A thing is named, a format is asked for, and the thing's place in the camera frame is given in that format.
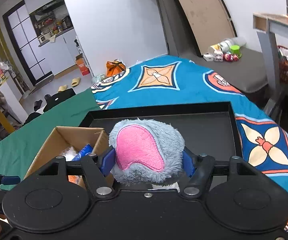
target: fluffy gray plush toy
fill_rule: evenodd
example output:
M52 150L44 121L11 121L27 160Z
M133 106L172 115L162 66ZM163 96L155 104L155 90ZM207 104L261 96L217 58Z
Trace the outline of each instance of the fluffy gray plush toy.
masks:
M115 148L114 178L124 184L162 183L182 172L185 146L171 125L155 120L123 120L109 135Z

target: green cloth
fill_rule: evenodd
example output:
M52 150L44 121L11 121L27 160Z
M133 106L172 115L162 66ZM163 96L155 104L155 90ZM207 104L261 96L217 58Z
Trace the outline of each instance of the green cloth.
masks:
M19 176L23 179L34 157L54 127L77 127L86 114L94 110L100 110L100 108L91 89L87 89L11 133L0 141L0 174Z

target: orange plastic bag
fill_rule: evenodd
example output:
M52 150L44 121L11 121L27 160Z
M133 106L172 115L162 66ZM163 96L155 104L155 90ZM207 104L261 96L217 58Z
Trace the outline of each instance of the orange plastic bag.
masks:
M114 60L113 62L108 61L106 63L106 68L107 68L106 75L108 77L114 76L126 70L125 65L121 61L117 61L117 60Z

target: black tray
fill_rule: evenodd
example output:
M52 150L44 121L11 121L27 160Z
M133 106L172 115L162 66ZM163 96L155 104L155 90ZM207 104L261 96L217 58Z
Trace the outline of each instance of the black tray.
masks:
M80 127L101 127L109 134L124 119L154 119L177 129L185 146L196 155L205 153L218 161L242 157L239 133L230 102L146 106L88 112Z

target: gray fur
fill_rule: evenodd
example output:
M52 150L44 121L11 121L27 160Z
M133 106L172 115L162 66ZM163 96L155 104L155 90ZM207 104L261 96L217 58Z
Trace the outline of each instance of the gray fur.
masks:
M153 171L140 163L131 164L122 171L117 164L111 173L114 178L124 184L139 184L145 182L162 183L167 178L177 177L182 172L182 152L185 142L180 132L171 125L155 120L123 120L115 124L109 135L109 145L116 148L116 137L123 127L138 124L147 129L155 138L157 148L164 160L164 169Z

